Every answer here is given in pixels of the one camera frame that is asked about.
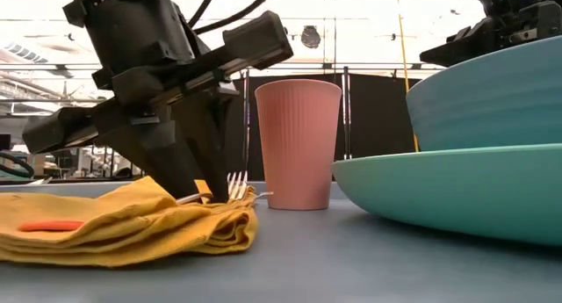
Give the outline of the fork with orange handle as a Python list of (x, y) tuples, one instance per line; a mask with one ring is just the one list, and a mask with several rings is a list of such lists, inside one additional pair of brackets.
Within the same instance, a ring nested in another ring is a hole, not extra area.
[[(227, 174), (227, 200), (242, 199), (248, 187), (248, 172), (239, 171)], [(177, 200), (178, 205), (185, 205), (192, 202), (212, 202), (214, 196), (211, 193), (197, 193)], [(84, 224), (78, 220), (43, 220), (29, 221), (18, 227), (22, 232), (68, 232), (75, 231)]]

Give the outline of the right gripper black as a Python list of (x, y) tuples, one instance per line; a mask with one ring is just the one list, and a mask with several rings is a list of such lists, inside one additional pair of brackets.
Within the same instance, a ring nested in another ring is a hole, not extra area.
[(479, 1), (487, 18), (421, 52), (421, 61), (450, 67), (496, 49), (562, 36), (562, 0)]

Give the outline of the blue plastic bowl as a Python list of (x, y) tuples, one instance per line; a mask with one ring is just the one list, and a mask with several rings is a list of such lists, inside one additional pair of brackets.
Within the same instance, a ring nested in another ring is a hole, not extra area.
[(459, 63), (406, 100), (424, 151), (562, 143), (562, 36)]

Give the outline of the pink ribbed plastic cup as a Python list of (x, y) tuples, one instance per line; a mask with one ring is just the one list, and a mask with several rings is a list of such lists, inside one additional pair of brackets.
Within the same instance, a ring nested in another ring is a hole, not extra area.
[(342, 89), (287, 79), (260, 86), (255, 96), (268, 206), (328, 208)]

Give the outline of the black room divider screen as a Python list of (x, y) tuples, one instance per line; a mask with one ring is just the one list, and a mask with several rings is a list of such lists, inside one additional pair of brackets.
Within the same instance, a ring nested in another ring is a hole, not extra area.
[[(303, 75), (303, 79), (349, 86), (350, 153), (352, 157), (388, 155), (414, 151), (413, 131), (407, 111), (405, 81), (388, 76), (342, 73)], [(249, 88), (249, 103), (234, 99), (227, 117), (226, 155), (229, 170), (246, 170), (251, 181), (263, 181), (255, 90), (278, 76), (237, 79), (238, 91)]]

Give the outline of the mustard yellow cloth napkin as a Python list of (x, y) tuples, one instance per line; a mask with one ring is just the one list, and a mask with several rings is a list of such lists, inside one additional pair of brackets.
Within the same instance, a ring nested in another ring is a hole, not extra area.
[[(97, 198), (0, 193), (0, 262), (119, 267), (181, 253), (221, 255), (256, 238), (256, 191), (226, 203), (178, 205), (151, 177)], [(22, 232), (29, 221), (78, 220), (68, 232)]]

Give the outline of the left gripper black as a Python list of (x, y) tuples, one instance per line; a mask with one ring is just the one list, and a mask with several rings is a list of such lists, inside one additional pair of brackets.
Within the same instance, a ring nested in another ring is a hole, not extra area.
[(167, 193), (183, 198), (198, 189), (186, 153), (177, 141), (175, 124), (117, 119), (119, 113), (142, 117), (150, 106), (172, 104), (172, 118), (213, 194), (212, 202), (227, 202), (224, 132), (220, 126), (225, 112), (216, 97), (197, 92), (217, 88), (223, 97), (234, 95), (222, 86), (234, 72), (248, 67), (266, 69), (291, 58), (293, 51), (280, 17), (272, 11), (224, 31), (223, 40), (223, 46), (188, 61), (163, 56), (115, 76), (106, 77), (103, 69), (98, 71), (94, 79), (104, 90), (112, 90), (114, 97), (91, 108), (63, 107), (27, 125), (23, 140), (28, 150), (42, 154), (97, 140), (144, 170)]

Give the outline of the teal plastic plate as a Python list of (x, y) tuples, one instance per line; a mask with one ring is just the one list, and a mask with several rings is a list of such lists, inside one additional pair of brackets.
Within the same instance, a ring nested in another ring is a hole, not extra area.
[(562, 247), (562, 144), (466, 148), (334, 162), (345, 195), (411, 225)]

